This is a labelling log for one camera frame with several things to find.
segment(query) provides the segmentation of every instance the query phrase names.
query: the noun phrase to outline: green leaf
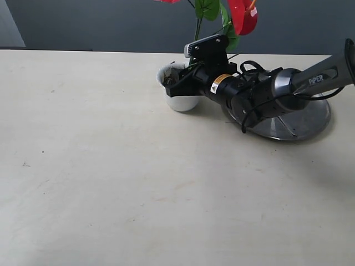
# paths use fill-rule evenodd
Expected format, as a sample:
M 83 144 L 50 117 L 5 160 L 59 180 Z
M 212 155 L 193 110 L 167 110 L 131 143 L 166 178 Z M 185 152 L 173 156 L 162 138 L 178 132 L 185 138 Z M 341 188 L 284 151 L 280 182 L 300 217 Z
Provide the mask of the green leaf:
M 229 45 L 226 50 L 227 52 L 231 52 L 238 46 L 239 43 L 239 36 L 235 33 L 232 23 L 224 29 L 223 34 L 226 35 L 229 40 Z
M 231 18 L 228 15 L 227 9 L 224 7 L 222 3 L 220 3 L 220 9 L 221 9 L 223 27 L 226 27 L 231 22 Z
M 195 12 L 198 19 L 214 21 L 220 12 L 220 0 L 195 0 Z

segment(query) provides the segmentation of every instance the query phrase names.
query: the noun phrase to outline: red flower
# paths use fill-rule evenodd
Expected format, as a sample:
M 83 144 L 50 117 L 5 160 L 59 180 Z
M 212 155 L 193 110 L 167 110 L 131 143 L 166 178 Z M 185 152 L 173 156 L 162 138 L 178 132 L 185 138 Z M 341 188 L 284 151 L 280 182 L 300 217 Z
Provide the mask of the red flower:
M 159 2 L 165 2 L 165 3 L 170 3 L 170 4 L 175 4 L 176 2 L 180 1 L 180 0 L 156 0 Z
M 228 5 L 236 34 L 247 35 L 251 33 L 257 23 L 255 1 L 251 3 L 250 0 L 228 0 Z

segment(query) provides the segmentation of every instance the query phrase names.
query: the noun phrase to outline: potted plant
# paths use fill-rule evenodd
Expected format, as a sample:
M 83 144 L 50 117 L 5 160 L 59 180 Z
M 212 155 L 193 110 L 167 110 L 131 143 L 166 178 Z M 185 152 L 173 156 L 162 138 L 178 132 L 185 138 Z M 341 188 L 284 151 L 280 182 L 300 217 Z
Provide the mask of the potted plant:
M 229 46 L 227 47 L 227 52 L 234 50 L 238 43 L 239 37 L 241 35 L 247 35 L 251 33 L 257 23 L 257 11 L 255 7 L 256 0 L 228 0 L 229 10 L 220 2 L 220 0 L 156 0 L 165 3 L 177 3 L 186 1 L 195 10 L 196 15 L 196 29 L 194 40 L 200 39 L 200 30 L 204 20 L 215 21 L 219 14 L 222 18 L 222 26 L 217 31 L 211 35 L 220 33 L 224 34 L 229 39 Z M 157 80 L 159 84 L 164 87 L 164 84 L 168 80 L 176 79 L 174 76 L 174 69 L 185 69 L 188 68 L 192 63 L 192 59 L 186 63 L 170 63 L 162 67 L 157 74 Z M 193 109 L 199 102 L 199 96 L 176 96 L 169 97 L 166 95 L 165 99 L 167 104 L 175 111 L 186 112 Z

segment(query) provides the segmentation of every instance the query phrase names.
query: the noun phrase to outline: gray wall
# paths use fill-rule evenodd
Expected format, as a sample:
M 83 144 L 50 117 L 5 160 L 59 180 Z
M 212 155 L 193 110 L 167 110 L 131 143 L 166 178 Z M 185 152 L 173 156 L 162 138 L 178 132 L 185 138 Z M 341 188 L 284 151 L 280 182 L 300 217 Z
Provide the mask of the gray wall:
M 29 48 L 181 53 L 194 35 L 194 11 L 186 0 L 7 3 Z M 333 54 L 346 37 L 355 38 L 353 0 L 259 0 L 257 7 L 258 26 L 241 39 L 243 53 Z M 208 35 L 220 21 L 202 27 Z
M 0 47 L 23 47 L 24 43 L 5 0 L 0 0 Z

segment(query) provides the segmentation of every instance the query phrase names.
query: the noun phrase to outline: round metal base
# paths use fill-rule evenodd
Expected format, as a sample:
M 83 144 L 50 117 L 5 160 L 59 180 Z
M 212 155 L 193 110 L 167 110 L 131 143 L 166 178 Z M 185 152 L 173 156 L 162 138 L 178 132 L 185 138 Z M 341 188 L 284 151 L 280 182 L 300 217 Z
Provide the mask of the round metal base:
M 232 121 L 241 124 L 229 110 L 225 110 L 225 114 Z M 264 120 L 248 131 L 275 140 L 307 140 L 321 133 L 330 119 L 331 108 L 327 100 L 311 101 L 301 111 Z

